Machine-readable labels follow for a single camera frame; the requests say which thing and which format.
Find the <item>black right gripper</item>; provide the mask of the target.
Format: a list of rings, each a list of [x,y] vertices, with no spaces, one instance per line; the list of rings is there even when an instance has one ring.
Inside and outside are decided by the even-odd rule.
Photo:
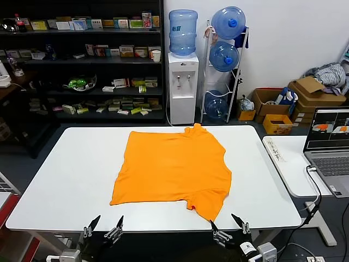
[[[212,220],[209,220],[212,227],[213,240],[217,244],[229,250],[233,250],[233,253],[238,255],[240,260],[249,260],[258,256],[258,251],[252,244],[249,223],[244,222],[233,213],[231,216],[242,231],[232,231],[227,234],[219,230]]]

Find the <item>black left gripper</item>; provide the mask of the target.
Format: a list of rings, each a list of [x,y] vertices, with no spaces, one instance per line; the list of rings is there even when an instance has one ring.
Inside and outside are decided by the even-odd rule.
[[[99,261],[102,255],[121,238],[123,235],[122,215],[117,225],[105,235],[95,235],[92,233],[97,226],[101,215],[93,219],[89,226],[83,228],[83,240],[79,242],[81,261]]]

